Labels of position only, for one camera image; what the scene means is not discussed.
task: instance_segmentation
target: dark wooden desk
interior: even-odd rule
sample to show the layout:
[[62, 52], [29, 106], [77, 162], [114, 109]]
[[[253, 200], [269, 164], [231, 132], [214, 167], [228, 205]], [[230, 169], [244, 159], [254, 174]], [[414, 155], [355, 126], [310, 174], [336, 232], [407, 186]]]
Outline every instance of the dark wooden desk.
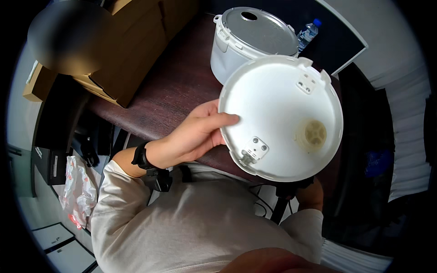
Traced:
[[[127, 109], [97, 96], [91, 98], [88, 108], [103, 119], [145, 140], [162, 138], [171, 133], [197, 105], [217, 99], [220, 95], [222, 85], [210, 67], [215, 31], [213, 18], [209, 14], [199, 15], [171, 41]], [[332, 81], [340, 95], [338, 80], [332, 78]], [[215, 147], [198, 162], [256, 183], [271, 183], [241, 170], [232, 161], [224, 145]], [[336, 181], [338, 173], [338, 165], [334, 163], [335, 160], [327, 167], [331, 181]], [[322, 182], [325, 180], [322, 179], [323, 172], [326, 171], [323, 170], [319, 178]]]

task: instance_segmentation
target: white wall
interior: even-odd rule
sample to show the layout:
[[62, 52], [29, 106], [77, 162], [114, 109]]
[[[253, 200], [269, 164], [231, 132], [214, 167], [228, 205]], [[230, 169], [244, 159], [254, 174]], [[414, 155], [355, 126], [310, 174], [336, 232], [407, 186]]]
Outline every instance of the white wall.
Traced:
[[354, 62], [374, 87], [390, 83], [424, 64], [408, 22], [391, 0], [325, 1], [368, 43], [369, 48]]
[[26, 80], [35, 59], [27, 44], [24, 46], [12, 81], [7, 110], [7, 142], [17, 148], [30, 151], [41, 102], [23, 98]]

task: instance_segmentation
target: person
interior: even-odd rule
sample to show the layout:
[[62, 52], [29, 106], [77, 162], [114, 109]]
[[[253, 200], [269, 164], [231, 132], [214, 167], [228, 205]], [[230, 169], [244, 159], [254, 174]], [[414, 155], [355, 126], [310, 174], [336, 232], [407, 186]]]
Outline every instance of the person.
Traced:
[[94, 254], [105, 273], [328, 272], [320, 263], [323, 190], [315, 180], [299, 189], [298, 212], [280, 226], [254, 213], [257, 198], [244, 181], [192, 162], [225, 144], [219, 128], [239, 122], [217, 113], [218, 100], [197, 106], [170, 135], [145, 145], [146, 158], [165, 169], [190, 168], [192, 182], [171, 172], [169, 192], [147, 205], [150, 190], [132, 164], [135, 148], [104, 169], [91, 218]]

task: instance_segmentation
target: black wristwatch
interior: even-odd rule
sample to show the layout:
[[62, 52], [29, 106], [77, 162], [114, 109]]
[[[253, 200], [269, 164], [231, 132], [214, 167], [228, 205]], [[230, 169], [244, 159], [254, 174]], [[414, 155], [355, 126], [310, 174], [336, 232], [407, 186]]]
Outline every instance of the black wristwatch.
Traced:
[[131, 163], [133, 165], [138, 165], [138, 167], [140, 167], [141, 169], [159, 169], [158, 167], [150, 164], [147, 160], [146, 149], [144, 148], [146, 144], [147, 142], [144, 142], [137, 147], [137, 149], [135, 150], [134, 159]]
[[170, 190], [173, 179], [170, 177], [170, 172], [166, 169], [160, 169], [152, 164], [146, 158], [146, 149], [144, 146], [147, 142], [140, 144], [135, 150], [133, 165], [138, 165], [141, 169], [147, 170], [146, 176], [152, 176], [152, 180], [144, 180], [144, 184], [157, 191], [168, 192]]

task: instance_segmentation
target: white plastic lid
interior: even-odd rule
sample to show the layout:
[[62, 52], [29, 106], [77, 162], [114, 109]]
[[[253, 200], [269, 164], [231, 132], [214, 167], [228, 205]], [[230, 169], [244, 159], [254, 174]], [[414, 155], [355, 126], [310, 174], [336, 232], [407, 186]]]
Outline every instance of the white plastic lid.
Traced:
[[343, 114], [331, 79], [307, 58], [269, 55], [249, 61], [226, 81], [219, 112], [237, 114], [221, 129], [233, 161], [278, 182], [299, 181], [332, 160]]

